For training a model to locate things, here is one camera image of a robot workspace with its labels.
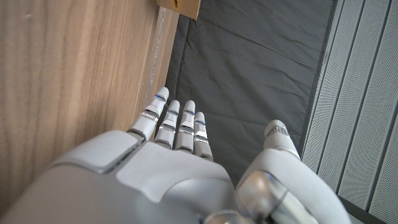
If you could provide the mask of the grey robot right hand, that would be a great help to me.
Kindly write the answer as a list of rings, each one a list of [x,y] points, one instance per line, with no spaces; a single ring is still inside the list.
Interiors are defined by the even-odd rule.
[[[332,189],[300,159],[285,124],[237,184],[213,160],[204,114],[161,88],[127,131],[55,160],[2,223],[349,223]]]

